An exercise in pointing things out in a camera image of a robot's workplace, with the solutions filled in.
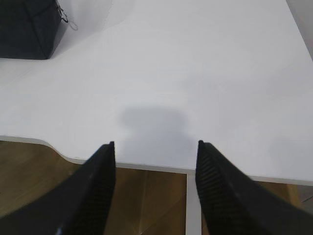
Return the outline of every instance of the dark gray bag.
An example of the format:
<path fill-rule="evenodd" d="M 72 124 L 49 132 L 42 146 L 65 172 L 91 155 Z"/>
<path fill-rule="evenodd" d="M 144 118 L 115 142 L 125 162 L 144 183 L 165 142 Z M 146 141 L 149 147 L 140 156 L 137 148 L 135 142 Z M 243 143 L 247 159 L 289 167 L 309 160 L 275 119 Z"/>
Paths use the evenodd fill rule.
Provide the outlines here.
<path fill-rule="evenodd" d="M 50 58 L 61 19 L 57 0 L 0 0 L 0 57 Z"/>

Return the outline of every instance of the desk leg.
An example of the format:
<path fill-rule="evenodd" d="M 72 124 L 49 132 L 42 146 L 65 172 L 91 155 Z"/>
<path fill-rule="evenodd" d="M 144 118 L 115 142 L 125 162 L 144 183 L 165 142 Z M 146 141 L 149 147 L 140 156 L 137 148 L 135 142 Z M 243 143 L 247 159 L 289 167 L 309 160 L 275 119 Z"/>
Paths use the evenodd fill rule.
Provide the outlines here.
<path fill-rule="evenodd" d="M 201 235 L 201 206 L 194 174 L 187 174 L 186 201 L 186 235 Z"/>

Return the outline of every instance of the desk surface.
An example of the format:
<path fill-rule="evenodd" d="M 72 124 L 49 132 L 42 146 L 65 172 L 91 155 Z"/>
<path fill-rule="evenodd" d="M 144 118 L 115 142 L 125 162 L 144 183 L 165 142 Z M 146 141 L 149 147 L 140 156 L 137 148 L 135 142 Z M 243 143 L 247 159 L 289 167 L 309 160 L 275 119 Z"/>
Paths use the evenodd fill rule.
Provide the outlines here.
<path fill-rule="evenodd" d="M 197 141 L 246 174 L 313 184 L 313 63 L 284 0 L 60 1 L 47 61 L 0 59 L 0 139 L 73 162 L 188 172 Z"/>

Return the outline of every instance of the white wall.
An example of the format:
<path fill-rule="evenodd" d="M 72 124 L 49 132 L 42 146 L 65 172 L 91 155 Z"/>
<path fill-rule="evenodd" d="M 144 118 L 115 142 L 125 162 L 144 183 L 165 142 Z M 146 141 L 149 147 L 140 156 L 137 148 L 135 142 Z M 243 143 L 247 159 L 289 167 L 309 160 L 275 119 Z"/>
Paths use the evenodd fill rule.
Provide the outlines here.
<path fill-rule="evenodd" d="M 313 0 L 287 0 L 287 3 L 313 58 Z"/>

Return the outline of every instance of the metal ring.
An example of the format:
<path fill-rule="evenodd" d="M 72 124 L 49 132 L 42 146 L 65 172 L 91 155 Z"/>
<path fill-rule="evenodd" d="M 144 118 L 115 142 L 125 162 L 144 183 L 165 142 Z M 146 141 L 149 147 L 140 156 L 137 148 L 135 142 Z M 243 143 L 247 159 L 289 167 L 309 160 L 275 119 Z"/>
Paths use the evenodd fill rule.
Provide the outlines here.
<path fill-rule="evenodd" d="M 61 19 L 65 22 L 65 23 L 68 23 L 68 17 L 67 15 L 65 14 L 64 10 L 61 9 Z"/>

